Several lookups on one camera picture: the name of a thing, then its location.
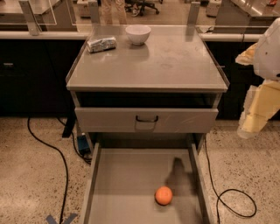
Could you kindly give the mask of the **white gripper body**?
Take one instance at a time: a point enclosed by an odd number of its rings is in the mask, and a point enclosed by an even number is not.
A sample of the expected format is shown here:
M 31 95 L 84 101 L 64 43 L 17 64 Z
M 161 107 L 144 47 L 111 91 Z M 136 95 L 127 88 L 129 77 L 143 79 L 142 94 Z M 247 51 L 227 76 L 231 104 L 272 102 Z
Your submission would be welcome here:
M 259 38 L 253 67 L 255 74 L 263 79 L 280 81 L 280 18 Z

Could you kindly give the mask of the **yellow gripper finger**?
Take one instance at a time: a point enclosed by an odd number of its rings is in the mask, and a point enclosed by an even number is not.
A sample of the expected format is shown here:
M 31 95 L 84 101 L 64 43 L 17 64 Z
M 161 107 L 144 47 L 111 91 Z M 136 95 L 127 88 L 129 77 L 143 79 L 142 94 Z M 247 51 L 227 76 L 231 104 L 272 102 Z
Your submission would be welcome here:
M 237 134 L 249 139 L 264 128 L 268 120 L 280 110 L 280 82 L 265 80 L 260 86 L 251 86 L 246 93 Z
M 256 50 L 257 43 L 254 43 L 251 45 L 247 50 L 239 54 L 235 58 L 235 62 L 237 64 L 243 65 L 243 66 L 249 66 L 253 64 L 254 56 L 255 56 L 255 50 Z

